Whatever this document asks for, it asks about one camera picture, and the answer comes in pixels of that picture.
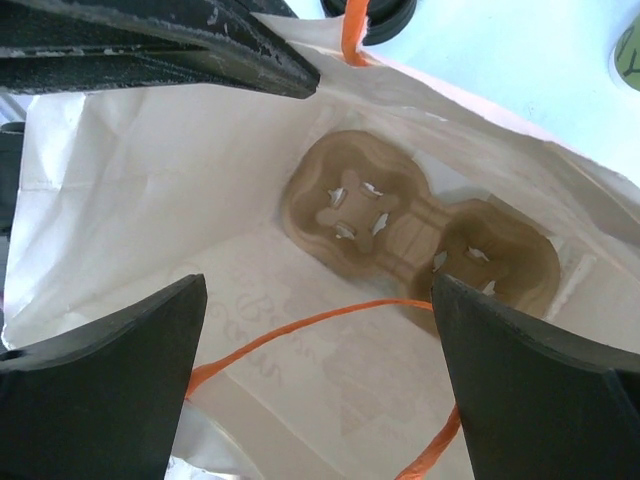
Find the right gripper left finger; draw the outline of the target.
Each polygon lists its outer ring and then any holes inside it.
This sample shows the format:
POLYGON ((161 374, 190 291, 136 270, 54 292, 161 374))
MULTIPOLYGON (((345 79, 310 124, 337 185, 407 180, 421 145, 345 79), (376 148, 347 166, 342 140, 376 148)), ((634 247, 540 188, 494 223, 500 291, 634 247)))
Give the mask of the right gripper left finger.
POLYGON ((2 353, 2 478, 164 478, 206 304, 192 274, 2 353))

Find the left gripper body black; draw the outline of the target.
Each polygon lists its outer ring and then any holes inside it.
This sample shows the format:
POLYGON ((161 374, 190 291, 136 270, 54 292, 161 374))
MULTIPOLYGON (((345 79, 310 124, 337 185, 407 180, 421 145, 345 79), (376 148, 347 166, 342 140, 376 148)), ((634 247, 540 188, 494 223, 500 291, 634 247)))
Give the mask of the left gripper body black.
POLYGON ((0 134, 1 236, 11 236, 19 189, 25 123, 9 122, 0 134))

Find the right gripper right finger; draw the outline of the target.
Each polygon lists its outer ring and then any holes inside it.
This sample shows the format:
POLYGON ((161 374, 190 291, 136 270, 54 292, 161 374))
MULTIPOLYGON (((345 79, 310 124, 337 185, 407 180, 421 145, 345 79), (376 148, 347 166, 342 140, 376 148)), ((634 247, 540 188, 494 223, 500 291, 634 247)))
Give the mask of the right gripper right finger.
POLYGON ((638 354, 448 275, 432 303, 475 478, 638 478, 638 354))

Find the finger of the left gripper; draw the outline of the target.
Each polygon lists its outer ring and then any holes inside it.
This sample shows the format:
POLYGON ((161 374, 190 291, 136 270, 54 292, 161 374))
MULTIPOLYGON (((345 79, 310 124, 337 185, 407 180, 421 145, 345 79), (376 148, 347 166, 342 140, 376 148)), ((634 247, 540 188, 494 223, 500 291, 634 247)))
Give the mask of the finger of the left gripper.
POLYGON ((18 94, 216 84, 295 99, 320 74, 259 20, 283 1, 4 1, 1 88, 18 94))

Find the paper bag with orange handles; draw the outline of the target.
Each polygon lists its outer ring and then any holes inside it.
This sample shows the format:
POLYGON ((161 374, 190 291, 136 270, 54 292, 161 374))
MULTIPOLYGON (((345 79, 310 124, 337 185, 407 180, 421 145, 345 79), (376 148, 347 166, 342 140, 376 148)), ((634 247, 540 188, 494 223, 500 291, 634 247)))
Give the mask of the paper bag with orange handles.
POLYGON ((2 339, 16 350, 192 274, 207 304, 167 479, 477 479, 435 312, 287 235, 323 136, 370 133, 446 204, 487 201, 556 250, 541 319, 639 356, 639 94, 609 58, 635 1, 418 1, 261 14, 320 74, 295 99, 216 84, 27 94, 2 339))

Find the green paper cup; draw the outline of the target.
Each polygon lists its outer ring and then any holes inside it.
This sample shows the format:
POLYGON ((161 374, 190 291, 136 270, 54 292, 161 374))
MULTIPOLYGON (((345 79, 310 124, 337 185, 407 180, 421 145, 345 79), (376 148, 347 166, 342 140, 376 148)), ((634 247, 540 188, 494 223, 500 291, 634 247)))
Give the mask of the green paper cup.
POLYGON ((639 24, 636 16, 617 40, 610 58, 609 72, 614 83, 623 90, 639 92, 639 24))

